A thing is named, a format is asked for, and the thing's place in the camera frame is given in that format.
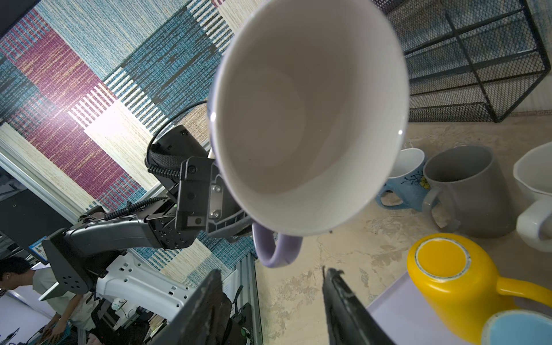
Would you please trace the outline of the lavender plastic tray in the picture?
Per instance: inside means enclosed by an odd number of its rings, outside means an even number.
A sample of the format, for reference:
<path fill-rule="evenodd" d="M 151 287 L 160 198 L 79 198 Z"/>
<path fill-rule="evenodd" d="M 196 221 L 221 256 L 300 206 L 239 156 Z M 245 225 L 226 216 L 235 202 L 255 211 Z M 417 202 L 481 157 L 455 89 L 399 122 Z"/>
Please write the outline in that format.
<path fill-rule="evenodd" d="M 403 274 L 367 311 L 396 344 L 465 344 L 444 326 L 409 274 Z"/>

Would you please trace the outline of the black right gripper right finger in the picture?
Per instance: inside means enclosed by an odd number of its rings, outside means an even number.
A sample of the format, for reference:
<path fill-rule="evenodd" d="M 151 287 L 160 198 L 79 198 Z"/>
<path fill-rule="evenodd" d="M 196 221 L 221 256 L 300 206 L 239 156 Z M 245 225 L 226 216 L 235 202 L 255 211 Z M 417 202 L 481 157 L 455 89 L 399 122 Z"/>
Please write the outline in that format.
<path fill-rule="evenodd" d="M 392 344 L 355 293 L 342 278 L 343 272 L 322 268 L 323 299 L 329 344 Z"/>

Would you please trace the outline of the light blue plain mug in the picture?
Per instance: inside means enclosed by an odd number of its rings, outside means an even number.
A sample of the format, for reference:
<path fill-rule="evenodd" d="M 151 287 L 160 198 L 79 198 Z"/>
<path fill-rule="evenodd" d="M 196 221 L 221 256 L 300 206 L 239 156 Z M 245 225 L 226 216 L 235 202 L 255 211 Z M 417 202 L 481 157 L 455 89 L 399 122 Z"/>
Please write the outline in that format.
<path fill-rule="evenodd" d="M 508 310 L 489 318 L 481 344 L 552 345 L 551 317 L 529 310 Z"/>

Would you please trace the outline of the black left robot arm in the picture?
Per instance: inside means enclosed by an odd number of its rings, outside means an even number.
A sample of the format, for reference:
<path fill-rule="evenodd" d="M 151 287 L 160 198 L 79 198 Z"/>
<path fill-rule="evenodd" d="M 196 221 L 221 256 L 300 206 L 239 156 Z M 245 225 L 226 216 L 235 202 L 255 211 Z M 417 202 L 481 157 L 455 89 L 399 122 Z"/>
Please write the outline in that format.
<path fill-rule="evenodd" d="M 193 290 L 150 268 L 132 250 L 181 250 L 200 233 L 233 243 L 251 234 L 252 218 L 184 126 L 155 136 L 145 164 L 166 188 L 165 196 L 113 212 L 92 208 L 75 226 L 44 239 L 43 248 L 60 289 L 122 298 L 172 321 Z"/>

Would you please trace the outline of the white ceramic mug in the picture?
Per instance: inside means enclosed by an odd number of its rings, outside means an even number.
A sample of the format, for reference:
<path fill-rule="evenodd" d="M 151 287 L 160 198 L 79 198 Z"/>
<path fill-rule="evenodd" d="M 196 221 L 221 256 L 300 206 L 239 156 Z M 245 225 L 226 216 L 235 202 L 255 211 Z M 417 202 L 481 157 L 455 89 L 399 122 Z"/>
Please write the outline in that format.
<path fill-rule="evenodd" d="M 530 201 L 517 218 L 516 231 L 529 247 L 551 251 L 551 143 L 535 147 L 513 167 L 513 176 Z"/>

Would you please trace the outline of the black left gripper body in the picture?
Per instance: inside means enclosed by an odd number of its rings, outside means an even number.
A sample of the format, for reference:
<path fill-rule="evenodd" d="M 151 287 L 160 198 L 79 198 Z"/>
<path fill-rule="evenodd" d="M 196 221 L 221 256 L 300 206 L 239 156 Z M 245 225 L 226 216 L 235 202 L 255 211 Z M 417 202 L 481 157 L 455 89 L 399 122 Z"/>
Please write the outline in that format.
<path fill-rule="evenodd" d="M 200 232 L 235 242 L 252 234 L 253 220 L 231 196 L 215 159 L 182 125 L 147 148 L 145 164 L 174 202 L 165 242 L 192 242 Z"/>

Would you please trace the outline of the blue floral dotted mug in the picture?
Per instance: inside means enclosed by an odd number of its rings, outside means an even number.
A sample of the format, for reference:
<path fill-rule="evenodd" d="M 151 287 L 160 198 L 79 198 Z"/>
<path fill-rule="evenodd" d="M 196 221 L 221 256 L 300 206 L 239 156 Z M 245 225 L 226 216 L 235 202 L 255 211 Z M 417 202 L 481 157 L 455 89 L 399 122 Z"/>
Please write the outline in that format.
<path fill-rule="evenodd" d="M 424 198 L 431 188 L 423 174 L 426 161 L 426 154 L 422 149 L 401 150 L 387 182 L 375 198 L 377 205 L 392 211 L 413 209 L 421 212 Z M 382 198 L 389 193 L 395 194 L 401 203 L 392 206 L 383 204 Z"/>

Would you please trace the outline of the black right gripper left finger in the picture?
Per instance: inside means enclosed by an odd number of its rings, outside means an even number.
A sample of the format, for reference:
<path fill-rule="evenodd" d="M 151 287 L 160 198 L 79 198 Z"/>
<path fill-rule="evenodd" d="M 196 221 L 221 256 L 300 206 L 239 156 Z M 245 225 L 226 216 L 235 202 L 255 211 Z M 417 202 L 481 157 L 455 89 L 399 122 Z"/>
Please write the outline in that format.
<path fill-rule="evenodd" d="M 223 292 L 221 272 L 213 270 L 152 343 L 225 344 L 230 310 L 230 300 Z"/>

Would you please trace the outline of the grey ceramic mug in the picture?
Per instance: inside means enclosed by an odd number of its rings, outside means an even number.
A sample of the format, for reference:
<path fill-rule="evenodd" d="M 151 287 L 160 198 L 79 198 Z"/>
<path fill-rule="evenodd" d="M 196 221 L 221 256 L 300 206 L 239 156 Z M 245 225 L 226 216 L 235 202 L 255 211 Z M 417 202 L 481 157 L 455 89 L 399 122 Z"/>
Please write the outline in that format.
<path fill-rule="evenodd" d="M 493 151 L 482 145 L 445 150 L 424 166 L 431 189 L 422 213 L 435 230 L 498 238 L 515 230 L 516 213 Z"/>

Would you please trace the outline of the lavender ceramic mug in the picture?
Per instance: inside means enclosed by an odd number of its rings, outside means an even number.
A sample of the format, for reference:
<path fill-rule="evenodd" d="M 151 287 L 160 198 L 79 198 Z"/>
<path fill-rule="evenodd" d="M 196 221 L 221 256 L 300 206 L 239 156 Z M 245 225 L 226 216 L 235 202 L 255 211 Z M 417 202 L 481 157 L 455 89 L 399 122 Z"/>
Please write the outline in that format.
<path fill-rule="evenodd" d="M 234 36 L 208 97 L 224 182 L 260 262 L 355 217 L 383 187 L 408 126 L 408 71 L 371 1 L 266 1 Z"/>

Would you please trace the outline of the yellow round mug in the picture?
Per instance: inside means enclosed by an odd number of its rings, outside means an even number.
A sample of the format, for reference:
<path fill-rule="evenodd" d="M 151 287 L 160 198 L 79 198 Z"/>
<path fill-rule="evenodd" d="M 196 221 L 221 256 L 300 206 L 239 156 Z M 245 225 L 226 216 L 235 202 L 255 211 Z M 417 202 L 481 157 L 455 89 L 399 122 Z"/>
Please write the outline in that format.
<path fill-rule="evenodd" d="M 551 306 L 551 290 L 502 277 L 477 243 L 456 234 L 433 234 L 409 250 L 408 274 L 453 334 L 480 344 L 487 320 L 517 308 L 516 298 Z"/>

